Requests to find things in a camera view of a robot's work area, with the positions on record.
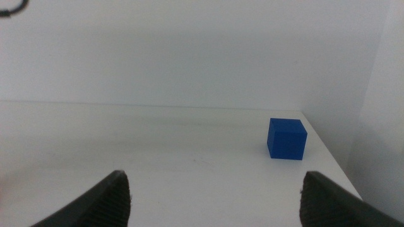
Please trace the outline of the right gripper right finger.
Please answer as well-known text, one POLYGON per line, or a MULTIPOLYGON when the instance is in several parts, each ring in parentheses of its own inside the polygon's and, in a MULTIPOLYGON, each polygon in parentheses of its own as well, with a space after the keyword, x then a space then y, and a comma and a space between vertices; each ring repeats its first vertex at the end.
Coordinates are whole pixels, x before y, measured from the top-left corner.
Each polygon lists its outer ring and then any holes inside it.
POLYGON ((354 196, 320 172, 306 173, 300 193, 302 226, 403 227, 403 223, 354 196))

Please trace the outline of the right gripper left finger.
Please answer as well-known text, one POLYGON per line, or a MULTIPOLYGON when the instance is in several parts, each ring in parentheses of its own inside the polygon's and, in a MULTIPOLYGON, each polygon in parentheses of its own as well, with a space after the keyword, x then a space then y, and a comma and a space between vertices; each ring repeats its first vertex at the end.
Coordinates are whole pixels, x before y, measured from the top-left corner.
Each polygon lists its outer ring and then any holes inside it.
POLYGON ((127 227, 130 212, 128 177, 124 171, 115 170, 74 201, 34 225, 127 227))

